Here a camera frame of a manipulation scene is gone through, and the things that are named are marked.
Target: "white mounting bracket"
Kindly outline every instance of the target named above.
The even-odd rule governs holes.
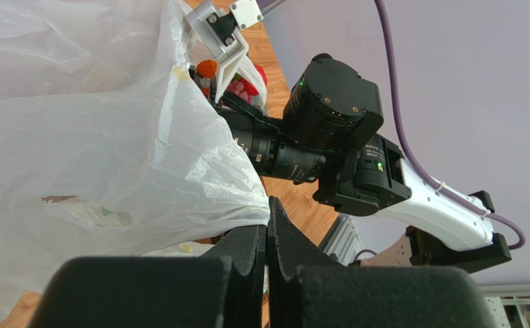
[[[455,251],[479,249],[493,244],[493,226],[489,218],[476,215],[432,189],[406,159],[401,159],[400,165],[404,183],[412,190],[412,196],[404,202],[379,210],[377,216],[406,222],[435,236]],[[479,198],[447,188],[480,209],[485,209]]]
[[[241,29],[247,29],[263,19],[256,0],[238,0],[229,8]],[[221,17],[226,13],[223,9],[217,9],[211,0],[205,0],[186,16],[186,20],[218,63],[215,94],[215,101],[218,102],[248,53],[248,43],[238,29],[234,30],[233,37],[227,39],[226,44],[222,42],[208,23],[211,15]]]

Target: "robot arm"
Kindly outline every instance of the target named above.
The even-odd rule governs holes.
[[[412,195],[376,215],[398,219],[410,227],[394,245],[360,261],[360,265],[452,265],[473,273],[512,259],[505,238],[494,233],[489,218],[480,217],[433,190],[407,160],[401,159],[400,163]],[[484,191],[474,195],[455,193],[482,210],[494,211]]]
[[[477,216],[426,185],[407,160],[401,159],[399,163],[405,185],[410,187],[412,194],[403,202],[379,210],[377,216],[406,222],[437,236],[455,251],[478,249],[492,244],[493,226],[488,218]],[[477,207],[486,209],[479,198],[455,193]]]
[[[254,8],[241,14],[244,3],[255,1],[240,0],[230,6],[230,14],[220,10],[219,15],[206,0],[187,17],[218,61],[210,87],[216,96],[209,97],[215,108],[220,108],[219,99],[248,50],[235,26],[240,17],[258,14]],[[219,22],[233,29],[222,33],[225,28]],[[296,183],[319,180],[313,198],[321,204],[345,214],[392,217],[410,224],[395,245],[363,264],[453,265],[475,272],[511,260],[505,239],[493,232],[489,218],[433,190],[395,144],[375,134],[383,122],[377,86],[356,75],[329,55],[318,56],[293,88],[283,120],[257,119],[240,109],[220,114],[259,175]],[[328,83],[343,83],[347,91],[336,92]],[[317,96],[320,92],[325,100]],[[494,211],[484,192],[459,195]]]

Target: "wooden floor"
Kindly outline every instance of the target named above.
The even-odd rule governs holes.
[[[185,0],[191,7],[196,7],[202,0]],[[228,7],[233,0],[213,0],[217,7]],[[287,100],[289,88],[269,41],[267,31],[259,23],[242,32],[250,45],[249,57],[265,70],[268,79],[269,98],[267,107],[269,115],[281,118]],[[281,199],[289,218],[314,244],[318,245],[326,235],[337,214],[332,207],[322,206],[313,201],[311,196],[317,190],[317,183],[294,186],[291,181],[264,178],[267,193]],[[0,323],[0,328],[26,327],[40,300],[35,292],[26,292],[16,304],[8,318]],[[268,321],[268,302],[263,304],[263,325]]]

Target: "white cable tie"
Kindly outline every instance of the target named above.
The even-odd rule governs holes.
[[[435,191],[439,192],[439,190],[445,188],[446,186],[447,186],[447,184],[444,181],[441,181],[440,185],[438,186],[438,188]]]

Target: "white wall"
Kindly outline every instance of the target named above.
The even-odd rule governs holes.
[[[389,1],[403,120],[429,173],[465,193],[490,192],[498,213],[528,236],[513,261],[476,273],[482,283],[530,282],[530,1]],[[322,52],[380,86],[396,141],[384,41],[372,0],[287,0],[265,17],[287,82]],[[435,124],[426,125],[425,118]],[[403,233],[391,219],[356,222],[379,251]],[[495,224],[514,241],[515,235]]]

